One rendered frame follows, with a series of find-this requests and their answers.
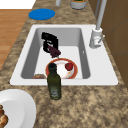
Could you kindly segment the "small red round fruit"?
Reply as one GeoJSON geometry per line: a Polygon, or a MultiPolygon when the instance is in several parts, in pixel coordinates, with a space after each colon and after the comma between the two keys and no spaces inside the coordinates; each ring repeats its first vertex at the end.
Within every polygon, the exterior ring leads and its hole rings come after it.
{"type": "Polygon", "coordinates": [[[71,71],[71,70],[73,69],[73,64],[72,64],[72,63],[66,63],[66,64],[65,64],[65,69],[66,69],[67,71],[71,71]]]}

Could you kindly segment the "dark green bottle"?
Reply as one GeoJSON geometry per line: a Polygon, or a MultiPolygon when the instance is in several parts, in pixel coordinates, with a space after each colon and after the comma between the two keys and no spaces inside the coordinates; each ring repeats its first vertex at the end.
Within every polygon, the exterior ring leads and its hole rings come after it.
{"type": "Polygon", "coordinates": [[[59,100],[61,98],[61,78],[57,74],[57,65],[55,63],[50,63],[48,65],[48,77],[47,84],[52,100],[59,100]]]}

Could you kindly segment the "small brown round thing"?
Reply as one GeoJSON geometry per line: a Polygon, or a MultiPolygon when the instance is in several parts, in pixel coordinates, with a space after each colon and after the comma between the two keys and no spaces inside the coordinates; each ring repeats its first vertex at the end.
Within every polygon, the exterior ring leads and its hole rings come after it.
{"type": "Polygon", "coordinates": [[[44,74],[35,74],[32,79],[47,79],[44,74]]]}

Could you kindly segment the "dark purple lumpy thing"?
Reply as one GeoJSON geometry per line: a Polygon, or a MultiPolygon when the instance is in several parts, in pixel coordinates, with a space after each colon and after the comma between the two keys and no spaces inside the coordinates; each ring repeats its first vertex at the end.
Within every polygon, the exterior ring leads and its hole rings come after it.
{"type": "Polygon", "coordinates": [[[55,58],[55,57],[59,57],[61,55],[61,52],[59,50],[57,50],[54,47],[49,46],[48,47],[49,51],[50,51],[50,55],[55,58]]]}

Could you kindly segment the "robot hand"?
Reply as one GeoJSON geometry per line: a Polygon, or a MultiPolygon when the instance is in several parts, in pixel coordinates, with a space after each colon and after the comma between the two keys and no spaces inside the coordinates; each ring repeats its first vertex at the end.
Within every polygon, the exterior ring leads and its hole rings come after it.
{"type": "Polygon", "coordinates": [[[50,33],[43,32],[41,34],[41,38],[44,40],[43,42],[43,50],[48,53],[48,46],[52,45],[54,48],[58,48],[58,39],[56,36],[50,33]]]}

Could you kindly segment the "large white plate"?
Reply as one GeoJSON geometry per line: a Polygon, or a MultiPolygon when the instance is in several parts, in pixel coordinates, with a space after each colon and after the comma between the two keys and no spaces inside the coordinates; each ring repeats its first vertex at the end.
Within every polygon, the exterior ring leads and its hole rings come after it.
{"type": "Polygon", "coordinates": [[[36,105],[30,94],[20,89],[7,89],[0,92],[0,104],[8,116],[4,128],[33,128],[36,105]]]}

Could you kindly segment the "orange rimmed white plate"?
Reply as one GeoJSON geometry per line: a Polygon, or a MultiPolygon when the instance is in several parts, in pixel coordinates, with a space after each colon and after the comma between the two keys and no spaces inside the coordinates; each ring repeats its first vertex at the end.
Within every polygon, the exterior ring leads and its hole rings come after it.
{"type": "Polygon", "coordinates": [[[73,61],[66,59],[66,58],[60,58],[60,59],[52,60],[52,63],[56,64],[57,73],[60,75],[60,77],[62,79],[74,79],[77,76],[78,67],[73,61]],[[65,69],[66,63],[72,63],[73,64],[73,69],[71,71],[67,71],[65,69]]]}

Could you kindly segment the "blue round plate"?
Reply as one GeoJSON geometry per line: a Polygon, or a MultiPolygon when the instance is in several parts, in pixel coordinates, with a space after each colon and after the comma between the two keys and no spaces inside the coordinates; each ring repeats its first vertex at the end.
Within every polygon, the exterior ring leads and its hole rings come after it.
{"type": "Polygon", "coordinates": [[[47,20],[52,18],[54,15],[55,12],[53,10],[45,8],[35,9],[29,13],[29,17],[34,20],[47,20]]]}

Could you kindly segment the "silver tap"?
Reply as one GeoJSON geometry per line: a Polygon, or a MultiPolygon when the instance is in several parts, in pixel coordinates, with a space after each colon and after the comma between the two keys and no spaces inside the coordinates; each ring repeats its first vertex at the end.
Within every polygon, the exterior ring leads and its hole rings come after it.
{"type": "Polygon", "coordinates": [[[102,19],[105,12],[107,0],[98,0],[95,10],[95,17],[97,18],[96,26],[92,29],[91,38],[89,46],[92,49],[99,48],[101,46],[101,41],[104,36],[102,35],[103,29],[101,28],[102,19]]]}

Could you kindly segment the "white sink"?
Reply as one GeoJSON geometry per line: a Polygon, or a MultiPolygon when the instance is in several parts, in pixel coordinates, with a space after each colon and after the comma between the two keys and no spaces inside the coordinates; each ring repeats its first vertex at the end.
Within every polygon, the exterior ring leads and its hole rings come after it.
{"type": "Polygon", "coordinates": [[[61,58],[72,60],[78,67],[74,79],[62,79],[63,85],[117,85],[114,68],[104,44],[99,48],[89,47],[94,25],[33,25],[16,64],[11,85],[46,85],[45,79],[33,79],[35,74],[44,74],[51,56],[43,51],[43,32],[58,38],[61,58]]]}

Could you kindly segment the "grey upright cylinder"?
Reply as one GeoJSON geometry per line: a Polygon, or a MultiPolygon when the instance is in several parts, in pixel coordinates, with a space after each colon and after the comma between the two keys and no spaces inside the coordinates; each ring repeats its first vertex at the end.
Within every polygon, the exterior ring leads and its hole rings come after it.
{"type": "Polygon", "coordinates": [[[56,4],[55,4],[57,7],[60,7],[61,5],[61,0],[56,0],[56,4]]]}

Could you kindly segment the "brown bread piece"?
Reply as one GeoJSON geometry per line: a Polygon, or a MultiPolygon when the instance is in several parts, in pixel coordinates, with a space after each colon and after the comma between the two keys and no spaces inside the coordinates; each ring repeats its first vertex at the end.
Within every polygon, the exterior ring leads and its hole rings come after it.
{"type": "Polygon", "coordinates": [[[0,128],[4,128],[8,123],[8,116],[5,114],[5,111],[3,110],[3,106],[0,105],[0,128]]]}

